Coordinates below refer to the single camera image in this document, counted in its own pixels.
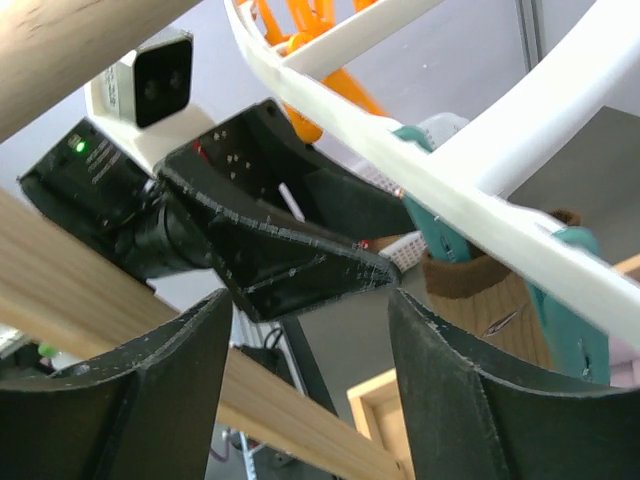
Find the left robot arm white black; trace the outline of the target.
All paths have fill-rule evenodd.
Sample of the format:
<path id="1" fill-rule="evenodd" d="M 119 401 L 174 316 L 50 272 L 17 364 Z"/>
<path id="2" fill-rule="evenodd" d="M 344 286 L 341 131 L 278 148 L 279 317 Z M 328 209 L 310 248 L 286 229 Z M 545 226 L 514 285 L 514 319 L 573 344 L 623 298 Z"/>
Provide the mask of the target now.
<path id="1" fill-rule="evenodd" d="M 145 171 L 88 120 L 20 180 L 29 201 L 138 281 L 214 270 L 255 322 L 400 281 L 367 243 L 413 228 L 402 203 L 303 143 L 272 100 Z"/>

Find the brown sock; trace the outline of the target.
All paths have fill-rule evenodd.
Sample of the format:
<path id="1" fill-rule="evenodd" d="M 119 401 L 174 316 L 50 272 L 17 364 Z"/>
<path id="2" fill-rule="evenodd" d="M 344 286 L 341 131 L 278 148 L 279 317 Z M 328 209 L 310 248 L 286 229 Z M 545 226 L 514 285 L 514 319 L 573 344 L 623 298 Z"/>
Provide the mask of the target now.
<path id="1" fill-rule="evenodd" d="M 472 245 L 472 259 L 422 256 L 427 306 L 447 322 L 528 363 L 553 370 L 524 280 Z"/>

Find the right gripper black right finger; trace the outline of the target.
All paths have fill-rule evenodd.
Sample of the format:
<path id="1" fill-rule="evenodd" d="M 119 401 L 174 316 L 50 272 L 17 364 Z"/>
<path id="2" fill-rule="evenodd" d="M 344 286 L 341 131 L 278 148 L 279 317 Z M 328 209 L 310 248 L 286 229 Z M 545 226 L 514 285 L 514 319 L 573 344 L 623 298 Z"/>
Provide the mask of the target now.
<path id="1" fill-rule="evenodd" d="M 638 389 L 527 363 L 404 290 L 388 318 L 416 478 L 638 478 Z"/>

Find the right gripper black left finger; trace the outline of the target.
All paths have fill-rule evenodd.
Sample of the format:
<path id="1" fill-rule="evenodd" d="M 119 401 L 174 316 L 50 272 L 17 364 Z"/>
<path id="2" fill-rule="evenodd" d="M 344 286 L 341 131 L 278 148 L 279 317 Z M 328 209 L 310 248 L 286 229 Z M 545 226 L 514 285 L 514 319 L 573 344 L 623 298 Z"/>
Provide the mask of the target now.
<path id="1" fill-rule="evenodd" d="M 204 478 L 231 323 L 217 290 L 107 353 L 2 381 L 2 478 Z"/>

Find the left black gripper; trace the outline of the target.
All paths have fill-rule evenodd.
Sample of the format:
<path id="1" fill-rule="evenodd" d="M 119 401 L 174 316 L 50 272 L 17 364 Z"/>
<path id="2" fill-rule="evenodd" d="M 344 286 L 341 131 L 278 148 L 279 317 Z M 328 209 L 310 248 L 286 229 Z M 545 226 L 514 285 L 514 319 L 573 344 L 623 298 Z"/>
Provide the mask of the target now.
<path id="1" fill-rule="evenodd" d="M 330 238 L 312 184 L 329 170 L 274 100 L 242 110 L 156 168 L 174 254 L 212 260 L 255 323 L 399 284 L 392 261 Z"/>

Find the white oval clip hanger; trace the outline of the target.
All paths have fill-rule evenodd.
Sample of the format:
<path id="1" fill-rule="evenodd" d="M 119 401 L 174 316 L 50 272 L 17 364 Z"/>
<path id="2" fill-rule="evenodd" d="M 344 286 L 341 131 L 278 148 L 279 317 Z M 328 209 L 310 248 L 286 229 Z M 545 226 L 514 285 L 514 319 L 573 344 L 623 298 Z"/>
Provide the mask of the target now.
<path id="1" fill-rule="evenodd" d="M 461 266 L 475 246 L 524 278 L 557 370 L 637 386 L 639 261 L 605 257 L 618 233 L 639 235 L 639 121 L 608 107 L 639 71 L 638 3 L 594 3 L 465 126 L 446 115 L 404 126 L 328 86 L 330 74 L 430 8 L 380 1 L 290 54 L 263 37 L 255 2 L 225 5 L 253 73 L 400 188 L 445 265 Z"/>

